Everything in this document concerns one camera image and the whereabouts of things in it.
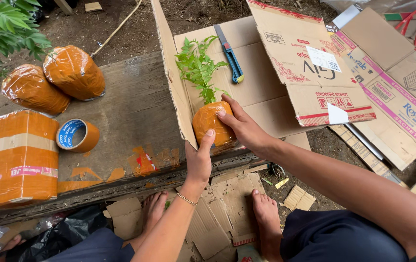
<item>blue knife handle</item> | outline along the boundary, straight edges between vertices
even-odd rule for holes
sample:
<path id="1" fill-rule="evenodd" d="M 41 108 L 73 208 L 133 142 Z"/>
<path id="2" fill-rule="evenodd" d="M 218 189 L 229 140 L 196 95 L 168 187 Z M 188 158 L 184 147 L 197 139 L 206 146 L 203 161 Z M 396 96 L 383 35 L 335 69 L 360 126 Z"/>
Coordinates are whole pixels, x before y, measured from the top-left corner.
<path id="1" fill-rule="evenodd" d="M 232 68 L 232 81 L 236 84 L 242 82 L 244 76 L 242 69 L 240 69 L 239 63 L 237 62 L 237 58 L 234 55 L 234 51 L 232 51 L 231 46 L 228 42 L 222 43 L 223 51 L 228 57 L 229 64 Z"/>

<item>black plastic bag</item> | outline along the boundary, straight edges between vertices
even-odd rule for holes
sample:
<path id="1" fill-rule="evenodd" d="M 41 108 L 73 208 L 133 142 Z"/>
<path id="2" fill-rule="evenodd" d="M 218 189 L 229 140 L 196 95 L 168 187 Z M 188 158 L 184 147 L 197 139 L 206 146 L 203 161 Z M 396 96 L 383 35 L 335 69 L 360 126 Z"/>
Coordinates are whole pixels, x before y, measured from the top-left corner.
<path id="1" fill-rule="evenodd" d="M 97 205 L 85 207 L 66 217 L 42 234 L 7 252 L 6 262 L 40 262 L 77 245 L 107 220 Z"/>

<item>gold chain bracelet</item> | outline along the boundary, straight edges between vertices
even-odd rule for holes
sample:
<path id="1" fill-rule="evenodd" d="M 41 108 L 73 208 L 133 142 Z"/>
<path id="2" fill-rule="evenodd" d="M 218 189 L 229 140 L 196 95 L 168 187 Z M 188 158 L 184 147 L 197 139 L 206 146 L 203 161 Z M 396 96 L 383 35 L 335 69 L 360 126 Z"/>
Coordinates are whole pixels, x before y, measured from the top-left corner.
<path id="1" fill-rule="evenodd" d="M 177 195 L 180 196 L 182 199 L 184 199 L 185 201 L 189 202 L 191 205 L 197 205 L 197 203 L 194 203 L 193 201 L 190 201 L 189 199 L 187 199 L 185 196 L 181 195 L 179 192 L 177 192 Z"/>

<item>utility knife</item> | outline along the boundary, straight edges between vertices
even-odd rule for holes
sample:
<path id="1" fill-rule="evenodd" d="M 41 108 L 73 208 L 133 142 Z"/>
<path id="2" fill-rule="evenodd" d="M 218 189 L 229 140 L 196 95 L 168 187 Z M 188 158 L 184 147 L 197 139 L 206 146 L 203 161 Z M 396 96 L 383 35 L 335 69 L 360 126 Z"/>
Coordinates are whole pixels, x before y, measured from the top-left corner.
<path id="1" fill-rule="evenodd" d="M 240 69 L 239 63 L 237 62 L 237 58 L 234 55 L 234 51 L 232 50 L 231 46 L 229 45 L 226 37 L 221 30 L 219 25 L 215 25 L 216 33 L 218 34 L 219 40 L 221 41 L 221 45 L 223 46 L 223 51 L 228 57 L 229 64 L 232 68 L 232 81 L 236 84 L 242 82 L 243 80 L 243 72 Z"/>

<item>dark blue shorts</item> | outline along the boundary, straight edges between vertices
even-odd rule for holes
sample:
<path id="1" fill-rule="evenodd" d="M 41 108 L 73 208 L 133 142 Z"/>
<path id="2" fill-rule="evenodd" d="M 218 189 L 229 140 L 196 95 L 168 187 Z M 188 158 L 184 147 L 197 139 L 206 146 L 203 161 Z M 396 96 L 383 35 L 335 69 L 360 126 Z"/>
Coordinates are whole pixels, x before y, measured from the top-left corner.
<path id="1" fill-rule="evenodd" d="M 290 262 L 406 262 L 407 254 L 383 229 L 347 210 L 303 211 L 287 218 L 280 252 Z M 110 229 L 99 229 L 86 240 L 49 258 L 48 262 L 129 262 L 131 245 Z"/>

